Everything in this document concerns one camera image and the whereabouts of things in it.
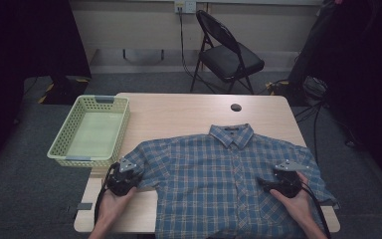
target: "plaid shirt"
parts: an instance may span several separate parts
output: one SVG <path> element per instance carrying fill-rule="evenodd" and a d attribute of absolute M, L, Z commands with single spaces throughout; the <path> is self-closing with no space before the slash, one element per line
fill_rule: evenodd
<path fill-rule="evenodd" d="M 145 141 L 125 158 L 144 171 L 139 187 L 157 190 L 157 238 L 304 237 L 256 182 L 276 180 L 273 168 L 286 159 L 309 166 L 302 173 L 320 201 L 333 199 L 306 147 L 255 134 L 248 124 Z"/>

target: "shirt collar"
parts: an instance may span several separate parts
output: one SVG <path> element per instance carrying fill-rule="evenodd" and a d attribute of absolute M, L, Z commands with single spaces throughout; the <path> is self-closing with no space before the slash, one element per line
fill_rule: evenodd
<path fill-rule="evenodd" d="M 254 131 L 248 123 L 231 126 L 212 125 L 209 134 L 216 137 L 226 147 L 234 142 L 239 149 L 242 149 L 250 141 Z"/>

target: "human hand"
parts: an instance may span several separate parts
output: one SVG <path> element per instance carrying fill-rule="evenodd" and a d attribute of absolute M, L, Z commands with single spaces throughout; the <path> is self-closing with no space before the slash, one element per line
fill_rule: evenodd
<path fill-rule="evenodd" d="M 302 181 L 302 187 L 306 188 L 308 179 L 300 172 L 297 172 L 297 175 Z M 307 238 L 326 238 L 312 218 L 309 197 L 306 191 L 301 190 L 294 198 L 287 198 L 274 189 L 270 193 L 285 206 L 289 215 L 302 228 Z"/>
<path fill-rule="evenodd" d="M 90 235 L 92 238 L 103 238 L 112 227 L 116 219 L 122 214 L 129 200 L 136 192 L 136 187 L 132 187 L 124 196 L 116 196 L 110 190 L 107 190 L 100 203 L 98 209 L 97 223 L 95 229 Z"/>

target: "black folding chair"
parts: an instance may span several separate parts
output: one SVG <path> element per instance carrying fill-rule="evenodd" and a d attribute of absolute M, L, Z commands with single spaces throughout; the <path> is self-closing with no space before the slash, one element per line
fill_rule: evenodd
<path fill-rule="evenodd" d="M 198 76 L 198 68 L 200 67 L 200 63 L 203 63 L 219 79 L 230 84 L 229 89 L 226 91 L 204 81 L 198 76 L 199 80 L 214 94 L 215 91 L 212 87 L 230 94 L 235 82 L 238 81 L 253 95 L 254 91 L 250 83 L 249 75 L 261 71 L 265 66 L 265 62 L 247 47 L 237 42 L 228 28 L 214 17 L 202 10 L 197 11 L 196 16 L 204 32 L 204 39 L 190 92 L 194 90 L 194 84 Z M 210 36 L 216 39 L 220 45 L 215 47 Z M 206 50 L 206 44 L 210 45 L 211 48 Z M 242 78 L 247 79 L 247 84 L 241 81 Z"/>

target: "gray carpet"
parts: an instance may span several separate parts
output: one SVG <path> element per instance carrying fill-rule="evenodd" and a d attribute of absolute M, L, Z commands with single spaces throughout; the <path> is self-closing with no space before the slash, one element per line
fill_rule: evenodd
<path fill-rule="evenodd" d="M 203 76 L 213 78 L 209 73 Z M 286 76 L 287 73 L 256 74 L 252 77 L 255 92 L 261 92 L 266 82 Z M 90 170 L 60 167 L 46 157 L 71 108 L 37 104 L 49 83 L 49 78 L 39 78 L 36 83 L 35 79 L 26 80 L 25 89 L 30 90 L 20 107 L 20 123 L 14 126 L 0 154 L 0 238 L 88 236 L 75 231 L 74 217 Z M 188 94 L 190 84 L 191 79 L 185 73 L 101 74 L 94 75 L 86 94 Z M 210 94 L 210 91 L 197 83 L 194 93 Z M 246 94 L 239 85 L 234 93 Z M 292 110 L 296 114 L 304 108 Z M 313 121 L 314 117 L 310 117 L 298 124 L 312 151 Z M 319 167 L 328 189 L 341 205 L 336 210 L 341 230 L 333 233 L 332 238 L 382 238 L 382 174 L 367 151 L 344 144 L 343 129 L 327 109 L 321 110 L 316 128 Z"/>

